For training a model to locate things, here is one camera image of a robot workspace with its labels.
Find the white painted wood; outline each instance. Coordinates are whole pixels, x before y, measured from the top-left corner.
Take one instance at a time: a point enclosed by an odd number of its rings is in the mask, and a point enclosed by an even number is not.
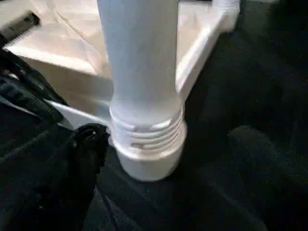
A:
[[[181,100],[219,34],[234,28],[239,1],[181,1],[179,15],[177,0],[99,1],[104,33],[95,10],[64,9],[57,23],[43,20],[7,49],[69,102],[52,103],[64,126],[109,126],[123,168],[138,180],[162,179],[176,167],[186,136]]]

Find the white table leg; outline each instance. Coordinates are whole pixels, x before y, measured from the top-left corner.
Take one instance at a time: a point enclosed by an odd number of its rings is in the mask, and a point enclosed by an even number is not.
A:
[[[186,137],[175,87],[178,0],[98,0],[114,94],[112,140],[123,169],[142,181],[176,167]]]
[[[240,12],[240,2],[241,0],[213,0],[213,8],[225,15],[220,28],[222,31],[234,30]]]

